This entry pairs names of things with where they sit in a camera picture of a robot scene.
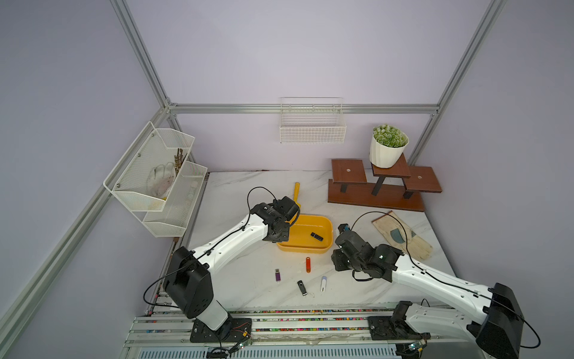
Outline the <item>white usb flash drive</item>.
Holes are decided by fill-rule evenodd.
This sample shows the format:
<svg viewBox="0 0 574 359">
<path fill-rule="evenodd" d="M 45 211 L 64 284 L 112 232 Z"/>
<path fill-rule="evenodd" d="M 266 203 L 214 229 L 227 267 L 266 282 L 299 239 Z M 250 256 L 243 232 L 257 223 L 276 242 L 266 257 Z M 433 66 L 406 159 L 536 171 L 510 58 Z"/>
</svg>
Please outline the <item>white usb flash drive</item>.
<svg viewBox="0 0 574 359">
<path fill-rule="evenodd" d="M 324 292 L 324 291 L 326 290 L 326 288 L 327 288 L 327 277 L 326 277 L 326 276 L 323 276 L 322 279 L 321 279 L 321 287 L 320 287 L 320 290 L 321 290 L 322 292 Z"/>
</svg>

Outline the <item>black silver swivel usb drive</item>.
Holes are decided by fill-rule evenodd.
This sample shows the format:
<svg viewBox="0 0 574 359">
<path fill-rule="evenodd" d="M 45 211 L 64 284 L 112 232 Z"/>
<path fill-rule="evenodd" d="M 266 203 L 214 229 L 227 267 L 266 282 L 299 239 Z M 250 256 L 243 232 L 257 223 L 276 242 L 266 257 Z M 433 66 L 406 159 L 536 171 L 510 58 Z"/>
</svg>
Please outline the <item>black silver swivel usb drive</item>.
<svg viewBox="0 0 574 359">
<path fill-rule="evenodd" d="M 303 281 L 298 281 L 298 282 L 297 282 L 297 286 L 298 286 L 298 288 L 299 288 L 299 290 L 300 290 L 302 296 L 306 296 L 306 295 L 307 295 L 307 291 L 306 291 L 306 287 L 305 287 Z"/>
</svg>

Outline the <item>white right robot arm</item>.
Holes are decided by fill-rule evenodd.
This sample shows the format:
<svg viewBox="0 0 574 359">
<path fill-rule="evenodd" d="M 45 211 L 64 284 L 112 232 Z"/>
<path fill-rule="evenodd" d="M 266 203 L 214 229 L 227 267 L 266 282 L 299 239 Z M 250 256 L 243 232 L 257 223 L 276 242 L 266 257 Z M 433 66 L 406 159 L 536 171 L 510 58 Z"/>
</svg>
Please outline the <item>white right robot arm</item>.
<svg viewBox="0 0 574 359">
<path fill-rule="evenodd" d="M 348 224 L 339 225 L 337 249 L 331 260 L 338 272 L 367 275 L 412 287 L 454 308 L 469 323 L 460 329 L 478 348 L 495 358 L 520 357 L 526 320 L 514 291 L 504 284 L 493 287 L 467 282 L 426 266 L 390 245 L 372 247 Z"/>
</svg>

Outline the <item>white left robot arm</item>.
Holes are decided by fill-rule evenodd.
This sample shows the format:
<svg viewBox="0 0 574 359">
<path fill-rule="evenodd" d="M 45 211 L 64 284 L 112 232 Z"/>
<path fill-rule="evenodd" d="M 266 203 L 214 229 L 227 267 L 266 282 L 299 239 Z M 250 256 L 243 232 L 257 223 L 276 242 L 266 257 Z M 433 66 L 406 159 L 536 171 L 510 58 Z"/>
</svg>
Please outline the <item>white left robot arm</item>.
<svg viewBox="0 0 574 359">
<path fill-rule="evenodd" d="M 182 313 L 212 331 L 228 331 L 232 317 L 215 299 L 214 276 L 244 250 L 259 242 L 287 242 L 300 207 L 289 197 L 259 203 L 232 229 L 193 250 L 171 257 L 163 289 Z"/>
</svg>

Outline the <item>black usb flash drive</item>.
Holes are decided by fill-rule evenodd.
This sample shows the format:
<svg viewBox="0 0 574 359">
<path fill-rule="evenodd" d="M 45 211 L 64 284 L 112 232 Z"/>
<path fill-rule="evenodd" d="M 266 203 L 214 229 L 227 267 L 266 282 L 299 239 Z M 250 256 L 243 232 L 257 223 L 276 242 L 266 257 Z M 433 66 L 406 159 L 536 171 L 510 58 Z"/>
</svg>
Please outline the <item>black usb flash drive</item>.
<svg viewBox="0 0 574 359">
<path fill-rule="evenodd" d="M 317 233 L 314 233 L 314 232 L 312 232 L 312 233 L 310 234 L 310 236 L 312 236 L 312 238 L 317 239 L 317 240 L 320 241 L 320 242 L 323 242 L 323 240 L 324 240 L 324 238 L 323 238 L 322 236 L 320 236 L 320 235 L 318 235 Z"/>
</svg>

